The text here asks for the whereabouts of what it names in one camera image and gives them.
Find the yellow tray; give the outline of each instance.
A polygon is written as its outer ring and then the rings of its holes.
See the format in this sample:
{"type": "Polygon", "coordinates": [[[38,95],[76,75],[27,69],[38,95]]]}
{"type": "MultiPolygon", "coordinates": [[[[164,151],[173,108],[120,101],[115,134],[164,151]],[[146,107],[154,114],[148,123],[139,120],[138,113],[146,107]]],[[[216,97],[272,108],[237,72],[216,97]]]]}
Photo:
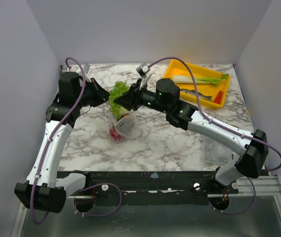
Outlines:
{"type": "MultiPolygon", "coordinates": [[[[223,73],[213,71],[211,69],[203,68],[201,66],[197,66],[194,64],[187,63],[189,68],[191,69],[193,76],[195,77],[209,77],[209,78],[220,78],[223,73]]],[[[164,75],[164,78],[170,78],[172,79],[173,75],[181,75],[181,76],[190,76],[187,69],[184,67],[182,63],[180,63],[178,60],[171,60],[167,71],[164,75]]],[[[211,100],[214,101],[216,96],[218,95],[219,91],[222,91],[222,97],[220,100],[220,104],[213,103],[211,101],[205,100],[200,98],[201,105],[206,106],[208,108],[217,110],[219,108],[222,108],[225,103],[226,94],[228,90],[230,82],[230,76],[226,79],[221,81],[219,85],[213,85],[213,84],[198,84],[198,92],[205,95],[205,96],[211,96],[211,100]]],[[[188,90],[194,90],[194,85],[191,83],[176,83],[180,89],[188,89],[188,90]]],[[[189,95],[184,92],[180,92],[180,98],[183,100],[191,101],[196,103],[196,96],[189,95]]]]}

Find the black metal frame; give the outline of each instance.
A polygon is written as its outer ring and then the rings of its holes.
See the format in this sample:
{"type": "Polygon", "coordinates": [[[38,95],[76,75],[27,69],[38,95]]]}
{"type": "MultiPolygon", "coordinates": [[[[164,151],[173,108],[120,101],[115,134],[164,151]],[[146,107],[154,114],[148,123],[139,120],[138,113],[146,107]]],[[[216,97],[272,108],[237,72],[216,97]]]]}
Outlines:
{"type": "MultiPolygon", "coordinates": [[[[100,183],[117,185],[123,193],[122,205],[208,205],[208,194],[224,194],[226,189],[230,194],[238,193],[238,190],[233,189],[231,185],[214,186],[212,184],[214,171],[59,171],[57,178],[65,178],[73,172],[86,176],[86,187],[100,183]],[[196,183],[200,184],[199,189],[194,187],[196,183]]],[[[92,195],[93,190],[73,194],[73,196],[92,195]]],[[[96,205],[115,206],[118,204],[118,191],[115,187],[109,186],[107,191],[97,187],[95,195],[96,205]]],[[[82,208],[85,204],[91,206],[93,202],[92,199],[77,200],[82,208]]]]}

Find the white wall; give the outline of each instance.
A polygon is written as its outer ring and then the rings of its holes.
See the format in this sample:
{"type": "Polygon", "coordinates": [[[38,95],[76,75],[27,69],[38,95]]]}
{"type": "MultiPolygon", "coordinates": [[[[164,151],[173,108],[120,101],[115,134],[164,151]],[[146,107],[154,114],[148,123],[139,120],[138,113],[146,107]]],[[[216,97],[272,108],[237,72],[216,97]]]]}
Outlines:
{"type": "Polygon", "coordinates": [[[11,234],[14,187],[36,159],[59,71],[25,0],[0,0],[0,237],[11,234]]]}
{"type": "Polygon", "coordinates": [[[60,63],[235,63],[271,0],[27,0],[60,63]]]}
{"type": "MultiPolygon", "coordinates": [[[[281,0],[273,0],[236,67],[254,125],[281,150],[281,0]]],[[[269,167],[279,164],[273,151],[269,167]]],[[[281,170],[277,172],[281,181],[281,170]]]]}

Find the red chili pepper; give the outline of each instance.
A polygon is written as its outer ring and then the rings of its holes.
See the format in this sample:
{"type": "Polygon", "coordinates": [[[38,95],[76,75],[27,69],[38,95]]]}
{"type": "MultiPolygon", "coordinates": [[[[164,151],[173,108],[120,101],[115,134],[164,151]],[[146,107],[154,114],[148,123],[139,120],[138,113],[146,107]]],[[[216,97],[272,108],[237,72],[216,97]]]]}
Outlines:
{"type": "Polygon", "coordinates": [[[216,98],[214,99],[213,103],[220,104],[220,100],[222,96],[223,96],[223,92],[220,90],[216,98]]]}

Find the bolt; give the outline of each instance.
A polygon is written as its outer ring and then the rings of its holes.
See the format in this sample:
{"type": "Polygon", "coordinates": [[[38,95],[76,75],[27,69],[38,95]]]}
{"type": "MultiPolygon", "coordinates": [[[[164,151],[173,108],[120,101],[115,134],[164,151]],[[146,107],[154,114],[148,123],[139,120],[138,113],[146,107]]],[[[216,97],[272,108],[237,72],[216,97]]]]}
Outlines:
{"type": "Polygon", "coordinates": [[[199,190],[201,188],[201,185],[199,183],[195,183],[193,187],[195,190],[199,190]]]}
{"type": "Polygon", "coordinates": [[[106,191],[106,190],[109,189],[109,186],[108,186],[107,184],[103,184],[103,185],[101,186],[101,189],[102,189],[103,191],[106,191]]]}
{"type": "Polygon", "coordinates": [[[231,187],[233,189],[237,189],[238,188],[238,184],[236,182],[234,182],[234,183],[231,184],[231,187]]]}

